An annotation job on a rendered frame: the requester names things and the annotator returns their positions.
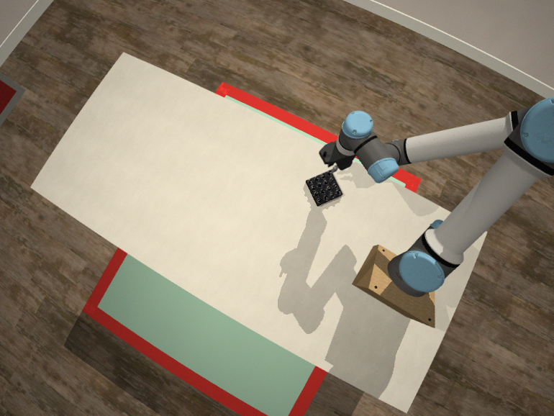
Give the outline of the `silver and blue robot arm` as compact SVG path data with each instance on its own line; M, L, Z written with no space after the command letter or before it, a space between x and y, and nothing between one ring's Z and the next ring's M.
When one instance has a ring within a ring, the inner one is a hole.
M389 262L391 280L413 297L439 289L463 262L463 253L536 180L554 175L554 97L503 118L383 145L372 129L369 114L351 112L342 124L339 143L354 152L378 184L402 165L504 149L444 221L435 220L413 247Z

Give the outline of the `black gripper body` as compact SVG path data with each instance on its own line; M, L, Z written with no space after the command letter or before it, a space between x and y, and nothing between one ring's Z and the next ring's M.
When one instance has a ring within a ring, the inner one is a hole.
M356 157L353 151L346 150L340 145L338 138L337 141L324 145L319 155L325 165L336 163L341 171L349 168L353 163L351 161Z

